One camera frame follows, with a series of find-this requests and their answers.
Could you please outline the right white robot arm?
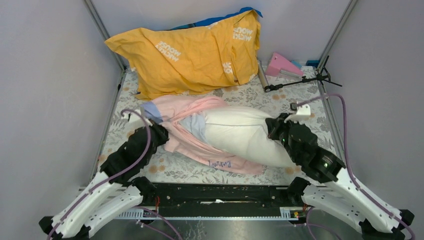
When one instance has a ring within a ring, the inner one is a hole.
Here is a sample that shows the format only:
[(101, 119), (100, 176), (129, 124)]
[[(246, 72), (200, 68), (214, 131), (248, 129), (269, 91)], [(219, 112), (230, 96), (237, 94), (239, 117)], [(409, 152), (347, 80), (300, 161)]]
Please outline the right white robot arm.
[(375, 196), (352, 176), (340, 158), (319, 146), (317, 135), (309, 127), (295, 123), (291, 117), (282, 113), (277, 118), (266, 118), (268, 138), (280, 142), (307, 177), (343, 199), (329, 196), (305, 178), (296, 177), (287, 189), (287, 201), (293, 206), (304, 203), (327, 212), (361, 233), (364, 240), (404, 240), (402, 231), (409, 230), (414, 214)]

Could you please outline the blue Elsa pillowcase pink inside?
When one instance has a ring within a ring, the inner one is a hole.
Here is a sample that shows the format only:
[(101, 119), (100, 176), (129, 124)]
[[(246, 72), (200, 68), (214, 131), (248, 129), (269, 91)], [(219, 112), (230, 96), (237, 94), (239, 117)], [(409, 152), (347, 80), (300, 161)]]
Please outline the blue Elsa pillowcase pink inside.
[(206, 140), (206, 118), (203, 111), (226, 107), (220, 97), (165, 95), (141, 104), (143, 114), (168, 131), (164, 149), (180, 153), (211, 168), (237, 174), (258, 175), (263, 172), (259, 163), (224, 152)]

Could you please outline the white pillow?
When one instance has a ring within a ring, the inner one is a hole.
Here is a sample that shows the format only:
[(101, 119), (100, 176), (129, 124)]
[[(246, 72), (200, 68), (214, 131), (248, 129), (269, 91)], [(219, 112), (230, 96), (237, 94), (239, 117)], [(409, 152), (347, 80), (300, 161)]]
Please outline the white pillow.
[(271, 116), (247, 106), (223, 106), (203, 111), (206, 142), (223, 152), (269, 167), (295, 166), (282, 144), (268, 138)]

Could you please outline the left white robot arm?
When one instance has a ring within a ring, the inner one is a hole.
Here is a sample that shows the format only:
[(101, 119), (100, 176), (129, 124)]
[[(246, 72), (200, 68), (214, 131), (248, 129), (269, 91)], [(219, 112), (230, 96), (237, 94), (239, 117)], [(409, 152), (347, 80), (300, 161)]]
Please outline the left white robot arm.
[(169, 140), (157, 123), (140, 127), (111, 153), (88, 186), (64, 210), (39, 221), (49, 240), (89, 240), (118, 215), (156, 200), (156, 188), (136, 175)]

